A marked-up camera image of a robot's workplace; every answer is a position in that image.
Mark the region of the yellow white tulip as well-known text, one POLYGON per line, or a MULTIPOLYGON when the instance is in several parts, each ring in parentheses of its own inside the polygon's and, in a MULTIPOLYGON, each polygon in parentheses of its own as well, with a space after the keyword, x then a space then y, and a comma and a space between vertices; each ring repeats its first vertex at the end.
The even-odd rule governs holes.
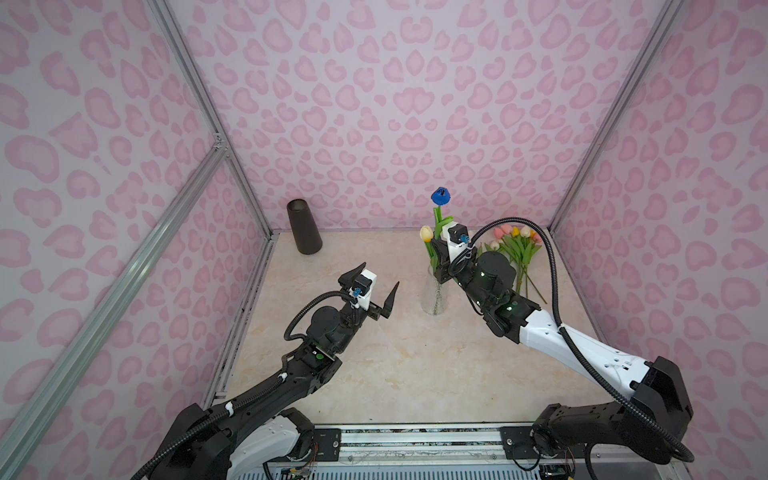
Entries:
POLYGON ((429 226, 422 226, 420 229, 420 238, 424 243, 424 246, 429 256, 429 265, 431 268, 431 272, 432 274, 435 274, 439 266, 439 258, 438 258, 437 251, 432 244, 432 241, 434 240, 434 231, 429 226))

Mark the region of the black cone vase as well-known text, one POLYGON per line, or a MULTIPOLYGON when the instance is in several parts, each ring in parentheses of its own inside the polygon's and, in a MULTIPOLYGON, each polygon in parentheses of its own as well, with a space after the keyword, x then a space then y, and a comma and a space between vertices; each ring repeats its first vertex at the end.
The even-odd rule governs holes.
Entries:
POLYGON ((287 204, 287 214, 297 250, 304 255, 318 253, 323 241, 305 199, 293 199, 287 204))

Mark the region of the right corner aluminium post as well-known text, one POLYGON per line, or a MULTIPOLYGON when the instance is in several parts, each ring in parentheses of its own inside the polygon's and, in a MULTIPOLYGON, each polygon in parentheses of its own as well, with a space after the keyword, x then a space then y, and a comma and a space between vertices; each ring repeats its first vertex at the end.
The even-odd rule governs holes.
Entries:
POLYGON ((587 181, 587 177, 600 159, 608 140, 620 124, 625 111, 631 105, 644 78, 684 15, 687 4, 688 1, 684 0, 667 0, 663 3, 659 15, 650 28, 649 34, 639 49, 625 79, 620 84, 615 99, 597 129, 595 138, 586 150, 584 158, 566 190, 561 204, 555 211, 549 225, 549 230, 552 234, 555 234, 565 224, 566 216, 575 204, 581 188, 587 181))

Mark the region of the left corner aluminium post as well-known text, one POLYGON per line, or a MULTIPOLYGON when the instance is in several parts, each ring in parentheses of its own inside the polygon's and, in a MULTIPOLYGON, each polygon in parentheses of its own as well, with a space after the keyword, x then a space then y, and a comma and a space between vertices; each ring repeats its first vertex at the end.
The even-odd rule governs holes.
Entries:
POLYGON ((162 35, 166 39, 170 52, 189 85, 190 92, 208 124, 216 144, 224 151, 226 162, 232 170, 237 185, 245 197, 245 203, 254 216, 262 235, 271 240, 274 231, 269 226, 266 215, 259 204, 255 191, 246 175, 241 158, 234 147, 230 135, 223 124, 222 117, 213 101, 213 96, 199 69, 191 48, 173 11, 172 5, 165 0, 149 0, 146 5, 151 10, 162 35))

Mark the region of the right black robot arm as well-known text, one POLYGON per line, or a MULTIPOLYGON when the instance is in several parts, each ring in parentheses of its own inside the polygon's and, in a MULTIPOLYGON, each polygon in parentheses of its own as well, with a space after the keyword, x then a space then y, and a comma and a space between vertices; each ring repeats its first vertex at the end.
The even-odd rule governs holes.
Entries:
POLYGON ((554 457, 575 446, 618 445, 655 464, 694 460, 683 443, 693 407, 674 362, 645 360, 562 322, 515 290, 516 272, 496 251, 479 254, 465 242, 441 239, 429 245, 436 280, 455 282, 495 336, 559 361, 611 397, 581 407, 548 405, 531 426, 527 448, 554 457))

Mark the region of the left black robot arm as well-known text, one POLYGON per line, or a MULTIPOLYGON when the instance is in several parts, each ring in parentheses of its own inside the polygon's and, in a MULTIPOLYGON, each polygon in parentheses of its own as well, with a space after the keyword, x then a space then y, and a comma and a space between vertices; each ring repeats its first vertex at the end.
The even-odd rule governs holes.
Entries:
POLYGON ((364 264, 342 274, 339 289, 318 295, 289 322, 283 338, 298 345, 282 356, 279 370, 223 403, 183 409, 134 478, 237 479, 275 459, 312 462, 315 427, 293 405, 333 378, 367 319, 391 316, 397 292, 376 304, 376 281, 364 264))

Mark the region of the corner aluminium post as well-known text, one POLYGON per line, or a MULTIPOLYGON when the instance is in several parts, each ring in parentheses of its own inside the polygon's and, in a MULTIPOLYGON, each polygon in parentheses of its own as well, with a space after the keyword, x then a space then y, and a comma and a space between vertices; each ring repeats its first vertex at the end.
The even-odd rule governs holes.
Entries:
POLYGON ((151 10, 162 35, 166 39, 170 52, 189 85, 190 92, 208 124, 216 144, 224 151, 226 162, 232 170, 237 185, 245 197, 245 203, 254 216, 262 235, 271 240, 274 231, 269 226, 266 215, 259 204, 255 191, 246 175, 241 158, 234 147, 230 135, 223 124, 222 117, 213 101, 213 96, 199 69, 191 48, 173 11, 172 5, 165 0, 149 0, 146 5, 151 10))
POLYGON ((587 181, 587 177, 600 159, 608 140, 620 124, 625 111, 631 105, 644 78, 684 15, 687 4, 688 1, 684 0, 667 0, 663 3, 659 15, 650 28, 649 34, 639 49, 625 79, 620 84, 615 99, 597 129, 595 138, 586 150, 584 158, 566 190, 561 204, 555 211, 549 225, 549 230, 552 234, 555 234, 565 224, 566 216, 575 204, 581 188, 587 181))

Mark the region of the clear glass vase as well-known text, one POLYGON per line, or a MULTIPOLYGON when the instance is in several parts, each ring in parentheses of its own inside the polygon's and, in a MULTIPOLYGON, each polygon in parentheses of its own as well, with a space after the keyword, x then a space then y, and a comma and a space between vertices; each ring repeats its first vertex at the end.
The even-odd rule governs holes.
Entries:
POLYGON ((443 314, 449 303, 449 285, 440 283, 434 274, 434 269, 428 265, 421 291, 421 308, 431 316, 443 314))

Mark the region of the aluminium frame diagonal bar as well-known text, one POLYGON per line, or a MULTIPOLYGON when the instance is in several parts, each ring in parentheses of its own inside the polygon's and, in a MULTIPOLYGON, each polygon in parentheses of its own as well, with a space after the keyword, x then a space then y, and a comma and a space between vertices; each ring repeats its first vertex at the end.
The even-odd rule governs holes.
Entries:
POLYGON ((3 479, 21 473, 228 154, 212 147, 20 410, 1 442, 3 479))

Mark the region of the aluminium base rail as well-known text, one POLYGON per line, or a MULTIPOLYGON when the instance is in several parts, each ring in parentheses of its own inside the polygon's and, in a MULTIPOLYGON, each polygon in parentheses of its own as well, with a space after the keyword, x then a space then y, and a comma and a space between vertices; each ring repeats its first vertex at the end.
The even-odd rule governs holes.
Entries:
POLYGON ((320 424, 307 448, 279 417, 227 462, 225 479, 688 479, 627 447, 575 445, 537 453, 526 423, 320 424))

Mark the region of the bunch of artificial tulips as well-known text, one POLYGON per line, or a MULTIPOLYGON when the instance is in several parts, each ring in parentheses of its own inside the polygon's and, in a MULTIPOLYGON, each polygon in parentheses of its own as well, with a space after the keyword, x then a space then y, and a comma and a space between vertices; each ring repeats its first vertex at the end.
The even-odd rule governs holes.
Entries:
POLYGON ((497 252, 502 254, 516 270, 515 290, 528 295, 532 289, 544 303, 547 303, 538 286, 530 278, 529 268, 534 256, 542 248, 541 236, 529 226, 503 224, 493 229, 494 240, 481 243, 479 253, 497 252))

